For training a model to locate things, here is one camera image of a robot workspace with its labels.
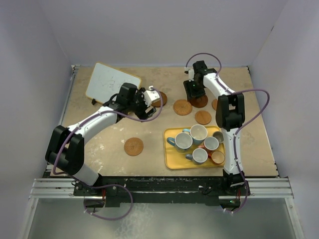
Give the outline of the dark brown wooden coaster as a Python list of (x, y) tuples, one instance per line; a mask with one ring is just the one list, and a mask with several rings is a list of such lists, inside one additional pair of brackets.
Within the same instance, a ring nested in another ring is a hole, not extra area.
[(152, 106), (155, 107), (155, 108), (160, 108), (161, 105), (165, 105), (167, 103), (167, 96), (164, 92), (160, 91), (159, 92), (160, 95), (161, 95), (161, 99), (159, 99), (158, 101), (152, 103)]
[(198, 98), (192, 98), (189, 102), (195, 108), (203, 108), (208, 103), (208, 97), (207, 97), (207, 95), (203, 95), (203, 96), (198, 97)]

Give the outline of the large woven rattan coaster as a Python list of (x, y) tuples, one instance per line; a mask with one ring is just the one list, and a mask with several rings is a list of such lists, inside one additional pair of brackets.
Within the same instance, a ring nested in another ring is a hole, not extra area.
[(187, 100), (177, 100), (173, 104), (173, 110), (177, 115), (185, 116), (192, 112), (192, 105)]

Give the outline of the light wooden round coaster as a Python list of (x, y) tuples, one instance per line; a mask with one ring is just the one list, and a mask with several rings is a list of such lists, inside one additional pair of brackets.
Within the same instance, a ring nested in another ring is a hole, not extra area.
[(198, 111), (195, 114), (195, 120), (197, 123), (199, 123), (201, 125), (207, 125), (211, 122), (212, 116), (207, 111)]

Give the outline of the small woven rattan coaster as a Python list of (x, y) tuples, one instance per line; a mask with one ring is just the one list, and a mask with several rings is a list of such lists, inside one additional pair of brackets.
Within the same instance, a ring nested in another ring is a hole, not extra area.
[(129, 156), (139, 155), (144, 148), (144, 143), (137, 137), (129, 138), (124, 144), (124, 151)]

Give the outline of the large light blue mug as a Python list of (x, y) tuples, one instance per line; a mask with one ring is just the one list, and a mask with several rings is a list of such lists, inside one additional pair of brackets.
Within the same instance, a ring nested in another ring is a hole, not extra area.
[(193, 125), (190, 129), (184, 128), (182, 132), (189, 133), (192, 137), (193, 145), (202, 144), (208, 136), (206, 127), (200, 124)]

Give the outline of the blue patterned mug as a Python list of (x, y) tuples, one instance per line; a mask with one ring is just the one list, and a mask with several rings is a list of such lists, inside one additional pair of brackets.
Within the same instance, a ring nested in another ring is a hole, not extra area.
[(192, 137), (186, 132), (177, 134), (175, 138), (168, 137), (166, 141), (180, 153), (187, 152), (193, 144)]

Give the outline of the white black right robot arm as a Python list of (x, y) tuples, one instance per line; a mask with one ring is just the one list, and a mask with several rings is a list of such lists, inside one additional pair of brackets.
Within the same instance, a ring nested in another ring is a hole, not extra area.
[(219, 77), (219, 72), (208, 68), (204, 61), (197, 61), (192, 68), (185, 67), (188, 80), (183, 82), (187, 99), (205, 95), (208, 89), (217, 99), (215, 120), (224, 137), (225, 164), (222, 191), (233, 195), (239, 188), (248, 188), (240, 157), (240, 132), (245, 121), (244, 96), (230, 89)]

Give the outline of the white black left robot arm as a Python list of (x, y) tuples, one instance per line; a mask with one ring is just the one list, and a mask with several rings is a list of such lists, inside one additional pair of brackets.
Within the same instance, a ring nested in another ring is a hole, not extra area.
[(145, 89), (123, 83), (119, 92), (92, 115), (68, 127), (57, 126), (52, 132), (45, 160), (54, 169), (60, 169), (62, 173), (85, 183), (85, 190), (91, 195), (98, 195), (103, 188), (101, 175), (85, 164), (85, 144), (105, 128), (123, 118), (128, 119), (130, 113), (135, 114), (134, 121), (156, 119), (160, 111), (151, 107), (155, 102), (162, 102), (162, 97), (154, 87)]

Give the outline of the black aluminium robot base frame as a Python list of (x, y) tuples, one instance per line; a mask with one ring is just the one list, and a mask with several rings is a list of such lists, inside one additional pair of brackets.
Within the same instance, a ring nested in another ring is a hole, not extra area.
[(82, 199), (87, 208), (120, 204), (205, 204), (235, 211), (248, 199), (291, 199), (288, 178), (228, 176), (101, 176), (94, 186), (68, 177), (36, 179), (32, 199)]

